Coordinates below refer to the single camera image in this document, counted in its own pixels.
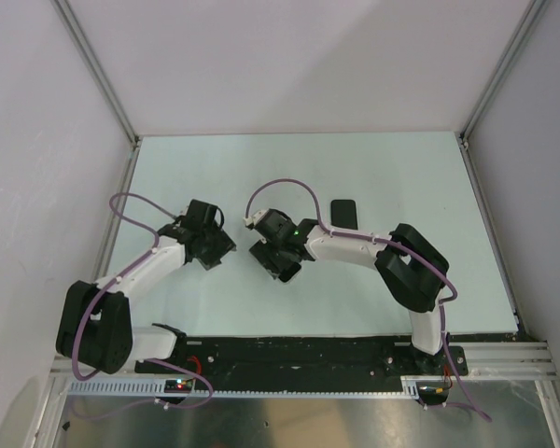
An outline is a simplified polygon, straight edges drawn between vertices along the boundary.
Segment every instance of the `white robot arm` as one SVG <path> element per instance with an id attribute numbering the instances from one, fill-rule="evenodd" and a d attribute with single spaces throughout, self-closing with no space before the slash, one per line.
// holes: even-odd
<path id="1" fill-rule="evenodd" d="M 409 310 L 413 347 L 429 355 L 440 351 L 437 300 L 442 284 L 415 260 L 407 263 L 404 254 L 384 244 L 329 235 L 313 219 L 305 219 L 297 226 L 278 210 L 260 210 L 246 218 L 245 225 L 262 236 L 251 247 L 251 254 L 273 278 L 282 282 L 288 282 L 301 270 L 302 260 L 343 261 L 378 271 L 395 299 Z M 441 266 L 443 273 L 447 271 L 447 261 L 413 227 L 400 224 L 384 236 L 391 237 Z"/>
<path id="2" fill-rule="evenodd" d="M 171 356 L 184 333 L 160 324 L 133 327 L 131 310 L 169 273 L 194 259 L 209 270 L 235 250 L 236 245 L 222 230 L 223 220 L 216 223 L 218 210 L 210 203 L 191 201 L 185 212 L 158 231 L 160 241 L 151 249 L 152 255 L 123 278 L 116 277 L 116 283 L 91 311 L 94 318 L 81 336 L 80 362 L 99 371 L 115 373 L 127 361 Z M 56 340 L 56 350 L 61 355 L 72 356 L 81 317 L 96 294 L 113 279 L 114 275 L 108 275 L 92 284 L 77 281 L 68 289 Z"/>

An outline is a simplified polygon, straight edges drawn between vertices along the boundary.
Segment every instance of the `smartphone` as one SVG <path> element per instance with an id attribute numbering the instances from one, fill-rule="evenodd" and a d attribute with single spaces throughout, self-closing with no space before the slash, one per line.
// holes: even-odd
<path id="1" fill-rule="evenodd" d="M 334 227 L 358 231 L 357 204 L 352 199 L 334 199 L 329 203 L 329 219 Z"/>

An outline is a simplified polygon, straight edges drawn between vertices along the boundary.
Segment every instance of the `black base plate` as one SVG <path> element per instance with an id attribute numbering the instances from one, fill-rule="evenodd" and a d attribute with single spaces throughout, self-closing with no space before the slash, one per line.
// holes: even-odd
<path id="1" fill-rule="evenodd" d="M 400 392 L 400 376 L 442 376 L 445 356 L 430 357 L 399 337 L 369 338 L 195 338 L 187 357 L 195 356 L 202 375 L 218 391 L 364 393 Z M 461 376 L 469 373 L 461 347 L 450 347 Z M 187 362 L 180 366 L 194 370 Z M 172 372 L 137 363 L 138 373 Z M 197 390 L 206 390 L 198 382 Z"/>

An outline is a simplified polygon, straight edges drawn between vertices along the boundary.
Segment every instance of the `metal sheet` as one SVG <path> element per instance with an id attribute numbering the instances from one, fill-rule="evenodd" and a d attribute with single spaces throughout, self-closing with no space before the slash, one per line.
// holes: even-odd
<path id="1" fill-rule="evenodd" d="M 423 411 L 412 400 L 215 399 L 191 411 L 144 405 L 100 422 L 66 412 L 70 428 L 58 448 L 355 448 L 355 447 L 553 447 L 533 382 L 469 384 L 494 418 L 487 424 L 458 409 Z M 455 387 L 452 400 L 462 400 Z M 134 399 L 69 398 L 79 413 L 96 415 Z"/>

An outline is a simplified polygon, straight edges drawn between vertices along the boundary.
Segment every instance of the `white wall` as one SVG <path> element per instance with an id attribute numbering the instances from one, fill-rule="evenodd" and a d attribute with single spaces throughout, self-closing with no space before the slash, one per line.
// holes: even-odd
<path id="1" fill-rule="evenodd" d="M 142 134 L 458 131 L 528 0 L 71 0 Z"/>
<path id="2" fill-rule="evenodd" d="M 560 371 L 560 0 L 553 1 L 470 147 L 529 329 Z"/>
<path id="3" fill-rule="evenodd" d="M 0 446 L 20 446 L 128 144 L 47 0 L 0 0 Z"/>

